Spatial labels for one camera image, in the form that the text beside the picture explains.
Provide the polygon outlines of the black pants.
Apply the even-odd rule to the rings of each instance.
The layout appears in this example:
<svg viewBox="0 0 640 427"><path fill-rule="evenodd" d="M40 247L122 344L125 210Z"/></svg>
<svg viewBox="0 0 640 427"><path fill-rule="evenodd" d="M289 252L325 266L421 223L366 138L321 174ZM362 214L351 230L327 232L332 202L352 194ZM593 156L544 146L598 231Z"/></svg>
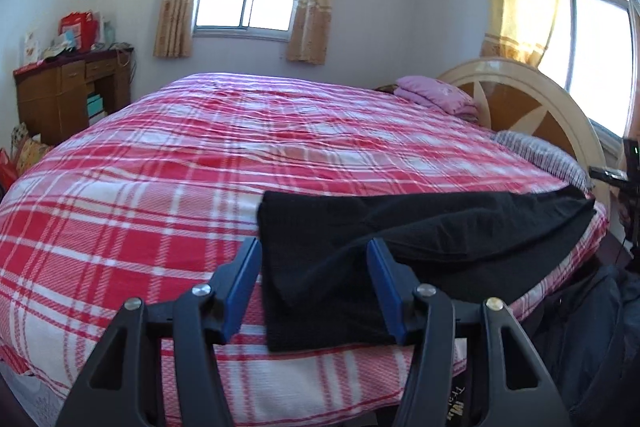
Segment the black pants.
<svg viewBox="0 0 640 427"><path fill-rule="evenodd" d="M257 209L267 347L392 342L367 267L373 239L451 298L514 303L572 252L595 212L571 186L539 194L268 192Z"/></svg>

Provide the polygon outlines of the red gift bag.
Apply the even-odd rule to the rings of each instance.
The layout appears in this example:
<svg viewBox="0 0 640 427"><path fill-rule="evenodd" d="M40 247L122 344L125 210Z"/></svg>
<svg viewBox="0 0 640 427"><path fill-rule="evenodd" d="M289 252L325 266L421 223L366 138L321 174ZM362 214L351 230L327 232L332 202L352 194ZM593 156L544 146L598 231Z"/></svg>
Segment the red gift bag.
<svg viewBox="0 0 640 427"><path fill-rule="evenodd" d="M58 23L58 33L73 34L76 49L79 52L89 52L96 43L99 21L93 12L71 12L63 16Z"/></svg>

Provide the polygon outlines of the white card on desk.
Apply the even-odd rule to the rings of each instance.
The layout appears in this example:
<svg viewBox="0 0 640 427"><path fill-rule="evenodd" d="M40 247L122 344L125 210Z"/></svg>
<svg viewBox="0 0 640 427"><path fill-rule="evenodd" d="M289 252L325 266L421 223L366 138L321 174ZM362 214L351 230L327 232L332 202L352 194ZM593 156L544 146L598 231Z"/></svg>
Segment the white card on desk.
<svg viewBox="0 0 640 427"><path fill-rule="evenodd" d="M40 57L39 41L33 31L29 31L21 43L21 66L37 64Z"/></svg>

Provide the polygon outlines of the dark blue jacket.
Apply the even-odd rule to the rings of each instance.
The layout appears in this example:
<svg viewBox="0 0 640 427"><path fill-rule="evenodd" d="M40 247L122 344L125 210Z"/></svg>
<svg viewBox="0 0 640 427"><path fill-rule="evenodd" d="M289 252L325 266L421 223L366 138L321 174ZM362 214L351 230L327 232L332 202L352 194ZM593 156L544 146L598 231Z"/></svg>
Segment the dark blue jacket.
<svg viewBox="0 0 640 427"><path fill-rule="evenodd" d="M574 426L639 424L639 275L602 265L522 322Z"/></svg>

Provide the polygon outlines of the red plaid bed cover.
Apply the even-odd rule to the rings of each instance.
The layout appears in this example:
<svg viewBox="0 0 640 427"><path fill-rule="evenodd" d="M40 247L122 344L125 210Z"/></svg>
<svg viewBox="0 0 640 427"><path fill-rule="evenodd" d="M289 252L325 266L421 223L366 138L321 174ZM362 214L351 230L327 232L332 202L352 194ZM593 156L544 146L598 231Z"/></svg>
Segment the red plaid bed cover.
<svg viewBox="0 0 640 427"><path fill-rule="evenodd" d="M1 374L51 426L122 303L178 297L257 231L265 191L551 192L485 129L387 93L198 74L79 132L1 203Z"/></svg>

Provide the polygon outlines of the side window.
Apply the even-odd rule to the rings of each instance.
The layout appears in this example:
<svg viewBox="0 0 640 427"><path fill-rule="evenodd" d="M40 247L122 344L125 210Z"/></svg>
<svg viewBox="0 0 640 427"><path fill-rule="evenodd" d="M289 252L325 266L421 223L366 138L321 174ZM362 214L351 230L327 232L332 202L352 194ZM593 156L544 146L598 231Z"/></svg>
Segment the side window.
<svg viewBox="0 0 640 427"><path fill-rule="evenodd" d="M539 70L563 88L609 147L631 106L634 37L629 0L560 0Z"/></svg>

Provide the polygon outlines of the folded pink blanket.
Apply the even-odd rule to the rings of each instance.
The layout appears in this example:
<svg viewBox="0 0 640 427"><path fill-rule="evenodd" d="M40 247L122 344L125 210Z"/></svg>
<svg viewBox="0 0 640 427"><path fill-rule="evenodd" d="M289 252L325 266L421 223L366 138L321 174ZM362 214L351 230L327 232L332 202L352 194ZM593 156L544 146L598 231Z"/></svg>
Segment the folded pink blanket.
<svg viewBox="0 0 640 427"><path fill-rule="evenodd" d="M466 92L439 79L424 76L399 78L394 95L425 107L440 109L473 124L480 121L477 103Z"/></svg>

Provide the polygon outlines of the cream wooden headboard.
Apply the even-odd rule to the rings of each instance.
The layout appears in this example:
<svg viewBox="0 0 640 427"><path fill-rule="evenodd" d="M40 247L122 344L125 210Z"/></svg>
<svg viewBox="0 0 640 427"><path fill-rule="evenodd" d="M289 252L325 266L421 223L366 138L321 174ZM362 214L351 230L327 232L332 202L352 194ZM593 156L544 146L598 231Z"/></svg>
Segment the cream wooden headboard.
<svg viewBox="0 0 640 427"><path fill-rule="evenodd" d="M480 57L439 75L471 95L481 126L544 139L582 168L602 167L605 156L596 130L572 97L538 69L503 57Z"/></svg>

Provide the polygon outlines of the patterned paper bag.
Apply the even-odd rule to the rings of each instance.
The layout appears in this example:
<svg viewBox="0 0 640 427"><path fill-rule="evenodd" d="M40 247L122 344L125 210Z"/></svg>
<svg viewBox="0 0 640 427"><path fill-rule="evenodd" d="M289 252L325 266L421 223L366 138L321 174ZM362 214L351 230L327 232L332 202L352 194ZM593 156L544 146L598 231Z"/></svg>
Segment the patterned paper bag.
<svg viewBox="0 0 640 427"><path fill-rule="evenodd" d="M52 150L52 146L43 144L32 138L25 138L17 150L14 164L17 176L23 174L34 167L47 153Z"/></svg>

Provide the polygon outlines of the red bag on floor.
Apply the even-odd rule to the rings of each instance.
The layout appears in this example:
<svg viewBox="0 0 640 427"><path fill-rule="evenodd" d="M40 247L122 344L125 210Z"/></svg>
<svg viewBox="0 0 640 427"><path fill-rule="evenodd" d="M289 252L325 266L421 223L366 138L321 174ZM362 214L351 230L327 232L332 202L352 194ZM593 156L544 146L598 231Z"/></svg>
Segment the red bag on floor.
<svg viewBox="0 0 640 427"><path fill-rule="evenodd" d="M17 180L18 174L13 165L13 162L9 158L6 150L2 148L0 150L0 186L1 192L6 194L9 188Z"/></svg>

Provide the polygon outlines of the brown wooden desk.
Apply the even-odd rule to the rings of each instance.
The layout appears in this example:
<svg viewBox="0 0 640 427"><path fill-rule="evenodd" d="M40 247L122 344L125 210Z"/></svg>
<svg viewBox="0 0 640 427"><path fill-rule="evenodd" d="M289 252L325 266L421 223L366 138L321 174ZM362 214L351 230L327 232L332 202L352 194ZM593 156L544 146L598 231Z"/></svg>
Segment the brown wooden desk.
<svg viewBox="0 0 640 427"><path fill-rule="evenodd" d="M108 115L131 103L134 48L65 55L14 70L18 118L43 143L58 145L89 127L87 98Z"/></svg>

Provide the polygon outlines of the striped pillow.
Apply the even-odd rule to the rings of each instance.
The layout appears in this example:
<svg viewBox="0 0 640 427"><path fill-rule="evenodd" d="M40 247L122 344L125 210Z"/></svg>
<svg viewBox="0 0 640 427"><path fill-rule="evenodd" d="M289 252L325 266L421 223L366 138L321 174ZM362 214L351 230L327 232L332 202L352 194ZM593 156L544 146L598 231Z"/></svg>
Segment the striped pillow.
<svg viewBox="0 0 640 427"><path fill-rule="evenodd" d="M551 176L584 193L591 191L589 176L578 161L546 140L511 130L498 131L492 139Z"/></svg>

